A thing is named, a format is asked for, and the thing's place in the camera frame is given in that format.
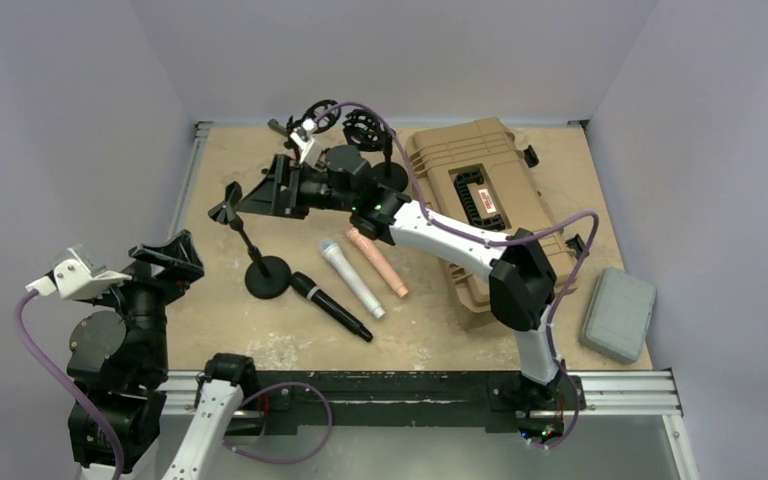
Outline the black clip microphone stand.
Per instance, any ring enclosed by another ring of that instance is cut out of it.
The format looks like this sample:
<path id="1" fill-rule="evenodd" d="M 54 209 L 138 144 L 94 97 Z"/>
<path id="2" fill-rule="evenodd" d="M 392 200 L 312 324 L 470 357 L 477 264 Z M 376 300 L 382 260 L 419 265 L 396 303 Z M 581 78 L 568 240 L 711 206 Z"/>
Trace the black clip microphone stand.
<path id="1" fill-rule="evenodd" d="M 251 264 L 244 275 L 244 285 L 254 297 L 263 300 L 282 295 L 290 286 L 291 270 L 285 260 L 277 256 L 264 256 L 245 231 L 237 206 L 242 200 L 242 187 L 233 181 L 226 185 L 223 199 L 208 210 L 214 222 L 236 232 L 244 242 Z"/>

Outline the white microphone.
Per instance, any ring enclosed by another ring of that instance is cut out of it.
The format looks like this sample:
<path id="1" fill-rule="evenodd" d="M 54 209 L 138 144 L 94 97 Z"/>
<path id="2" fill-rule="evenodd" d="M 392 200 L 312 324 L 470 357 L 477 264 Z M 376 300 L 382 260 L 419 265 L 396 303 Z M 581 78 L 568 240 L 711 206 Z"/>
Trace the white microphone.
<path id="1" fill-rule="evenodd" d="M 319 242 L 318 249 L 322 258 L 342 278 L 365 309 L 376 320 L 382 319 L 386 314 L 384 307 L 345 257 L 340 245 L 331 238 L 324 238 Z"/>

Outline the black microphone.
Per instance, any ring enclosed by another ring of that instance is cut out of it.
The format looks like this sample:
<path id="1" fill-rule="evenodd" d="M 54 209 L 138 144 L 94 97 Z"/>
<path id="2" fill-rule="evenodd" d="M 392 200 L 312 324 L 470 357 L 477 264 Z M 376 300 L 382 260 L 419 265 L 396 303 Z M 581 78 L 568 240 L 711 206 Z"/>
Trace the black microphone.
<path id="1" fill-rule="evenodd" d="M 337 321 L 346 330 L 367 343 L 372 342 L 374 338 L 372 332 L 352 313 L 322 290 L 312 278 L 302 272 L 293 272 L 290 276 L 290 286 L 296 293 Z"/>

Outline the beige microphone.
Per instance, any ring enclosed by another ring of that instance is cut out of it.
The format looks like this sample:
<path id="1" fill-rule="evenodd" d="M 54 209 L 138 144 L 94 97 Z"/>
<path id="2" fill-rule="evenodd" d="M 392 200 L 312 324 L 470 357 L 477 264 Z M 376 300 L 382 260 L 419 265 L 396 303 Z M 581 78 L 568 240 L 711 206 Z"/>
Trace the beige microphone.
<path id="1" fill-rule="evenodd" d="M 404 280 L 394 270 L 391 263 L 375 246 L 373 241 L 362 235 L 357 228 L 351 228 L 347 230 L 346 236 L 365 256 L 365 258 L 369 261 L 371 266 L 380 275 L 387 286 L 399 298 L 406 298 L 409 294 L 409 289 L 406 286 Z"/>

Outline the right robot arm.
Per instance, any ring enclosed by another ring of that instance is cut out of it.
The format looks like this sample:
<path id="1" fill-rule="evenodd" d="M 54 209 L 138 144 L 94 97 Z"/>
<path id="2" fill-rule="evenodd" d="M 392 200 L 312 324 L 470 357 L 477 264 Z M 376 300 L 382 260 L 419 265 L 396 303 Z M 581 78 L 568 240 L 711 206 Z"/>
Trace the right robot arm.
<path id="1" fill-rule="evenodd" d="M 370 240 L 432 254 L 487 283 L 493 317 L 514 334 L 520 374 L 499 390 L 512 407 L 529 413 L 558 406 L 563 364 L 549 331 L 557 275 L 544 250 L 525 229 L 508 235 L 432 215 L 423 203 L 377 181 L 353 146 L 328 148 L 311 164 L 274 156 L 249 193 L 235 187 L 231 205 L 240 212 L 305 218 L 312 209 L 347 212 Z"/>

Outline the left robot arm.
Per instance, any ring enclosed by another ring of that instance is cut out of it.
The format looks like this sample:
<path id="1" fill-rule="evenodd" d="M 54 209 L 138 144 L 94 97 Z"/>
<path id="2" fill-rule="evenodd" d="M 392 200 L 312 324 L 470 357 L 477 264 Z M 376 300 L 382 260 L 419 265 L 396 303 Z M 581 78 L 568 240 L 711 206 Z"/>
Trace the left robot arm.
<path id="1" fill-rule="evenodd" d="M 150 479 L 155 474 L 169 378 L 167 316 L 205 270 L 188 230 L 160 246 L 130 249 L 123 271 L 95 266 L 79 248 L 55 269 L 65 296 L 95 306 L 69 339 L 67 375 L 84 395 L 68 418 L 74 460 L 83 479 Z M 237 409 L 260 387 L 253 360 L 217 353 L 197 382 L 196 412 L 165 479 L 204 479 Z"/>

